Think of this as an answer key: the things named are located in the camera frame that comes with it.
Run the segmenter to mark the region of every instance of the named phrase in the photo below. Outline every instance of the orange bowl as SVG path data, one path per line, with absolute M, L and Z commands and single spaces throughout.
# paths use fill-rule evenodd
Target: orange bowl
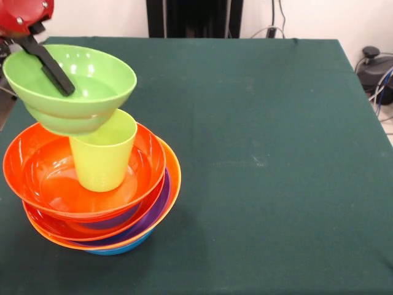
M 149 233 L 152 229 L 154 229 L 157 224 L 159 224 L 165 216 L 171 211 L 173 205 L 175 204 L 177 200 L 177 196 L 179 195 L 180 191 L 180 186 L 181 186 L 181 169 L 180 169 L 180 164 L 179 161 L 175 155 L 175 153 L 172 151 L 172 149 L 162 140 L 161 145 L 164 148 L 165 151 L 165 156 L 166 156 L 166 168 L 168 169 L 168 174 L 170 175 L 171 178 L 171 189 L 169 192 L 169 200 L 168 203 L 165 206 L 165 209 L 163 210 L 163 213 L 160 215 L 160 217 L 148 228 L 143 230 L 141 233 L 135 235 L 132 238 L 129 238 L 127 240 L 124 240 L 122 242 L 114 243 L 108 246 L 81 246 L 77 245 L 76 243 L 64 240 L 62 238 L 56 238 L 52 235 L 50 235 L 48 232 L 45 230 L 42 230 L 37 226 L 35 220 L 33 220 L 29 214 L 28 210 L 26 209 L 26 204 L 23 202 L 23 206 L 26 211 L 26 215 L 30 221 L 30 223 L 33 225 L 33 227 L 46 239 L 50 240 L 53 243 L 56 243 L 60 246 L 64 246 L 67 248 L 71 249 L 77 249 L 77 250 L 87 250 L 87 251 L 93 251 L 93 250 L 108 250 L 108 249 L 115 249 L 115 248 L 120 248 L 123 246 L 127 246 L 136 240 L 140 239 L 143 237 L 145 234 Z
M 149 196 L 141 201 L 140 206 L 131 218 L 124 222 L 118 222 L 118 225 L 106 229 L 94 229 L 83 226 L 74 221 L 57 219 L 53 216 L 42 213 L 37 208 L 28 205 L 27 203 L 25 203 L 25 210 L 40 229 L 45 230 L 48 234 L 54 237 L 81 242 L 101 240 L 117 235 L 124 230 L 129 229 L 141 220 L 157 201 L 165 181 L 166 178 L 164 176 Z
M 11 142 L 3 171 L 24 202 L 55 218 L 86 223 L 113 218 L 138 205 L 162 179 L 165 164 L 156 136 L 138 124 L 123 183 L 110 192 L 88 191 L 77 180 L 68 138 L 36 123 Z

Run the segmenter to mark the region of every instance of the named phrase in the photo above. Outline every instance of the yellow-green cup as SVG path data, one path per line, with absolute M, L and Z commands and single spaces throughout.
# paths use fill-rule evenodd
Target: yellow-green cup
M 79 183 L 89 191 L 107 192 L 124 180 L 138 125 L 117 109 L 97 131 L 70 137 Z

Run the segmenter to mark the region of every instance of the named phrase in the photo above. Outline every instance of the green tablecloth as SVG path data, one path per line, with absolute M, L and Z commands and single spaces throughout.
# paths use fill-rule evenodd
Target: green tablecloth
M 393 292 L 393 153 L 337 41 L 53 38 L 129 63 L 123 109 L 175 150 L 172 212 L 130 253 L 54 245 L 0 179 L 0 294 Z M 17 103 L 0 153 L 34 121 Z

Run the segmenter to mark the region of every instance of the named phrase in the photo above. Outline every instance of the green bowl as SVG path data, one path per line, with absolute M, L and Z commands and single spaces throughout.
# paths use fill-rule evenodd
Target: green bowl
M 112 55 L 74 45 L 45 48 L 75 85 L 71 96 L 63 96 L 41 70 L 40 61 L 24 51 L 11 54 L 3 71 L 29 113 L 53 133 L 78 136 L 97 130 L 136 86 L 134 71 Z

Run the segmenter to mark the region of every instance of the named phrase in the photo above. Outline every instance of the red robot arm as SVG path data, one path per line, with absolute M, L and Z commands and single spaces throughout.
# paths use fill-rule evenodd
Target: red robot arm
M 0 0 L 0 36 L 15 38 L 35 31 L 34 26 L 51 19 L 53 0 Z
M 53 14 L 54 0 L 0 0 L 0 43 L 19 44 L 28 54 L 42 63 L 42 70 L 65 96 L 74 93 L 75 86 L 35 34 L 45 31 L 42 22 Z

